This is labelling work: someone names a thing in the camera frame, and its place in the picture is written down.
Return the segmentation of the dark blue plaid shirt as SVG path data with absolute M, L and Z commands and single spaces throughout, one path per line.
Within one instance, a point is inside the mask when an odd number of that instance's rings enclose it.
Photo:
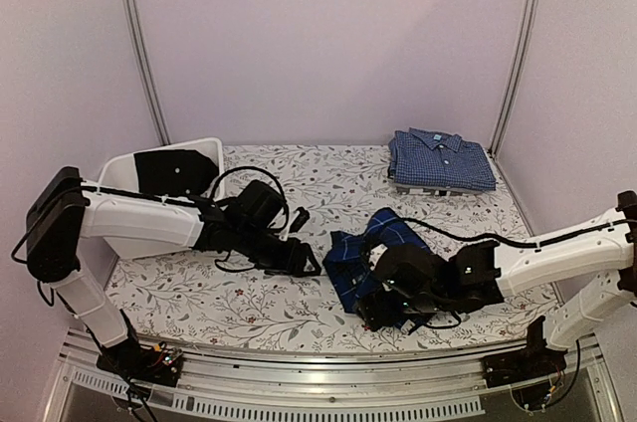
M 359 282 L 369 273 L 375 277 L 373 274 L 375 264 L 371 257 L 374 249 L 415 244 L 430 250 L 423 239 L 389 207 L 377 210 L 371 216 L 363 233 L 354 235 L 343 231 L 333 231 L 330 237 L 331 247 L 322 264 L 344 311 L 353 315 L 355 315 L 355 290 Z M 410 335 L 416 330 L 401 331 Z

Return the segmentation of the white plastic bin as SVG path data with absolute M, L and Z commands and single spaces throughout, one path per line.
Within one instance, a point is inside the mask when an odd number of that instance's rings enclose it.
M 216 137 L 133 152 L 109 160 L 98 186 L 156 196 L 157 202 L 131 199 L 132 214 L 99 219 L 113 235 L 106 242 L 123 259 L 132 260 L 192 249 L 201 235 L 200 211 L 193 197 L 222 197 L 224 187 L 212 188 L 224 170 L 223 149 Z

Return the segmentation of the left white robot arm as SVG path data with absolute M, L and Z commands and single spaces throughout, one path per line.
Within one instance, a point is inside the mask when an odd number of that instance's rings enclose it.
M 209 195 L 151 195 L 90 184 L 76 167 L 60 169 L 32 204 L 26 229 L 11 252 L 39 283 L 70 308 L 109 349 L 110 361 L 127 376 L 148 365 L 135 331 L 109 300 L 82 251 L 110 249 L 120 259 L 138 259 L 194 250 L 238 253 L 256 270 L 297 278 L 317 276 L 321 266 L 311 246 L 295 237 L 308 221 L 293 213 L 279 181 L 251 181 L 239 195 L 219 199 L 217 182 Z

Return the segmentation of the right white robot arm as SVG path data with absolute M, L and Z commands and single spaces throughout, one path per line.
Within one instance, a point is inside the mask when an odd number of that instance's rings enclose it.
M 624 191 L 615 207 L 582 224 L 517 242 L 500 235 L 463 238 L 444 259 L 414 243 L 386 248 L 373 266 L 379 289 L 355 312 L 372 329 L 408 316 L 469 314 L 530 288 L 592 274 L 594 280 L 551 316 L 527 330 L 515 370 L 535 378 L 553 352 L 569 349 L 616 310 L 636 300 L 636 194 Z

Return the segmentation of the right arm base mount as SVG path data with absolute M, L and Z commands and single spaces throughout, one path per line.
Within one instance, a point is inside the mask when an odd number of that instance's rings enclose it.
M 515 404 L 526 412 L 546 409 L 566 369 L 566 351 L 530 345 L 480 360 L 488 388 L 508 386 Z

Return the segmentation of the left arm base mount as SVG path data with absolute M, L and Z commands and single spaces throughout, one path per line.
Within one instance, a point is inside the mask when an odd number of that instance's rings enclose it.
M 183 367 L 183 352 L 160 342 L 152 347 L 127 339 L 113 347 L 100 346 L 97 368 L 122 380 L 138 380 L 176 387 Z

